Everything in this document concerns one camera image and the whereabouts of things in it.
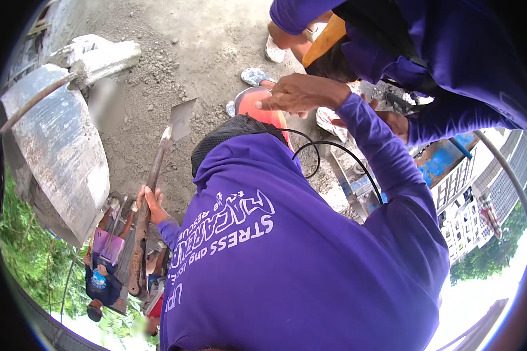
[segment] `tree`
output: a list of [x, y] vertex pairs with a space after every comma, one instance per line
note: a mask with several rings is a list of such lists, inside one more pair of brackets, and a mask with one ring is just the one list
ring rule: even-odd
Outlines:
[[451, 267], [451, 285], [459, 280], [486, 279], [501, 274], [517, 251], [517, 242], [527, 228], [527, 218], [520, 202], [502, 225], [504, 235], [501, 240], [495, 236], [482, 248], [474, 248], [464, 258]]
[[[85, 266], [82, 258], [88, 251], [85, 244], [77, 250], [44, 230], [34, 218], [31, 206], [15, 195], [16, 183], [6, 173], [6, 194], [0, 217], [0, 249], [13, 277], [47, 312], [61, 312], [64, 285], [72, 257], [77, 253], [67, 287], [63, 314], [75, 319], [86, 315], [90, 298], [86, 295]], [[143, 318], [138, 301], [127, 299], [127, 314], [122, 316], [106, 309], [99, 328], [119, 338], [132, 335], [136, 319]]]

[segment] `sky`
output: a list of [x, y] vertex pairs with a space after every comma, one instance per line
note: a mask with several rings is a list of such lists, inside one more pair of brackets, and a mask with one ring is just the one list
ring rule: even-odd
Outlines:
[[494, 275], [487, 280], [459, 281], [455, 286], [451, 286], [451, 281], [447, 279], [442, 290], [439, 328], [426, 351], [437, 350], [464, 333], [488, 312], [496, 300], [513, 297], [526, 265], [527, 229], [519, 239], [510, 267], [506, 267], [502, 275]]
[[[515, 295], [519, 281], [527, 265], [527, 229], [518, 242], [515, 256], [510, 260], [510, 267], [501, 275], [494, 275], [487, 280], [459, 281], [451, 286], [449, 279], [443, 285], [443, 302], [439, 310], [439, 328], [425, 351], [435, 351], [462, 334], [481, 319], [496, 300], [511, 298]], [[53, 318], [59, 320], [56, 312]], [[112, 351], [142, 351], [150, 349], [143, 338], [125, 338], [119, 341], [106, 335], [87, 316], [72, 320], [63, 317], [63, 325], [93, 343]]]
[[[51, 316], [57, 321], [60, 321], [61, 315], [59, 313], [53, 312]], [[62, 324], [92, 343], [103, 346], [111, 351], [126, 351], [122, 343], [125, 344], [127, 350], [146, 351], [155, 349], [154, 347], [151, 348], [148, 346], [144, 338], [125, 338], [119, 340], [115, 336], [104, 333], [88, 316], [81, 316], [76, 319], [63, 316]]]

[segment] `shovel blade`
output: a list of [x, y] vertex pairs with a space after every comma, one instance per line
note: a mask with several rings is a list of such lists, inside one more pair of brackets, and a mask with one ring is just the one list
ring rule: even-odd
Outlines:
[[189, 134], [189, 120], [196, 101], [197, 98], [172, 106], [170, 112], [170, 126], [172, 127], [170, 139], [172, 141], [176, 142]]

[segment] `black cable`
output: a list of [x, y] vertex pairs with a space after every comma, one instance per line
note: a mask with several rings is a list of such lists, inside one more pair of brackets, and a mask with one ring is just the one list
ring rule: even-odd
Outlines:
[[353, 159], [355, 161], [357, 161], [357, 163], [361, 166], [361, 168], [363, 168], [363, 170], [365, 171], [365, 174], [367, 175], [367, 177], [369, 178], [369, 181], [371, 182], [371, 185], [373, 187], [373, 189], [375, 190], [375, 193], [377, 195], [377, 198], [379, 199], [379, 203], [380, 204], [383, 204], [383, 198], [380, 196], [380, 192], [379, 192], [379, 189], [377, 188], [377, 185], [375, 184], [375, 181], [373, 180], [371, 174], [367, 171], [367, 167], [365, 167], [365, 165], [363, 165], [363, 163], [357, 158], [357, 156], [355, 156], [351, 151], [349, 151], [348, 149], [346, 149], [345, 147], [339, 145], [339, 144], [336, 144], [334, 142], [329, 142], [327, 140], [318, 140], [316, 142], [313, 142], [312, 139], [310, 139], [310, 137], [308, 135], [306, 135], [305, 133], [302, 133], [298, 130], [293, 130], [293, 129], [287, 129], [287, 128], [276, 128], [276, 129], [272, 129], [272, 130], [267, 130], [268, 132], [270, 131], [288, 131], [288, 132], [291, 132], [291, 133], [296, 133], [296, 134], [299, 134], [299, 135], [302, 135], [303, 137], [305, 137], [306, 139], [310, 140], [309, 143], [307, 144], [304, 144], [302, 145], [296, 152], [295, 152], [295, 155], [293, 155], [293, 160], [295, 160], [295, 158], [297, 157], [297, 155], [303, 150], [305, 149], [306, 147], [309, 147], [309, 146], [314, 146], [314, 149], [316, 150], [316, 156], [318, 157], [318, 162], [317, 162], [317, 165], [316, 165], [316, 170], [310, 174], [308, 177], [305, 176], [306, 179], [309, 179], [311, 178], [312, 176], [314, 176], [316, 174], [316, 172], [318, 172], [318, 169], [320, 168], [320, 153], [318, 152], [318, 147], [316, 146], [317, 144], [326, 144], [326, 145], [332, 145], [332, 146], [335, 146], [335, 147], [338, 147], [342, 150], [344, 150], [345, 152], [347, 152], [351, 157], [353, 157]]
[[[306, 135], [305, 133], [303, 133], [302, 131], [298, 131], [298, 130], [294, 130], [294, 129], [287, 129], [287, 128], [276, 128], [276, 129], [269, 130], [269, 131], [288, 131], [288, 132], [291, 132], [291, 133], [302, 135], [303, 137], [305, 137], [308, 141], [310, 141], [312, 143], [312, 139], [310, 139], [310, 137], [308, 135]], [[295, 160], [295, 157], [296, 157], [297, 153], [300, 150], [302, 150], [303, 148], [305, 148], [305, 147], [306, 146], [302, 146], [299, 150], [297, 150], [295, 156], [293, 157], [293, 160]], [[316, 169], [309, 176], [304, 176], [306, 179], [311, 179], [312, 177], [314, 177], [316, 172], [318, 172], [318, 170], [320, 169], [320, 152], [318, 151], [318, 147], [316, 145], [314, 145], [314, 150], [316, 150], [316, 157], [318, 158], [318, 161], [316, 162]]]

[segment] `red shirt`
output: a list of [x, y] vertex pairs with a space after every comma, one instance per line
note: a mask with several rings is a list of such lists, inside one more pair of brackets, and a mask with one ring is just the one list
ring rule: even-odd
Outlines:
[[162, 314], [162, 300], [164, 299], [164, 295], [162, 295], [160, 297], [160, 299], [158, 300], [158, 302], [155, 304], [155, 306], [152, 308], [152, 311], [150, 313], [147, 314], [147, 317], [150, 318], [150, 317], [154, 317], [154, 318], [158, 318], [161, 316]]

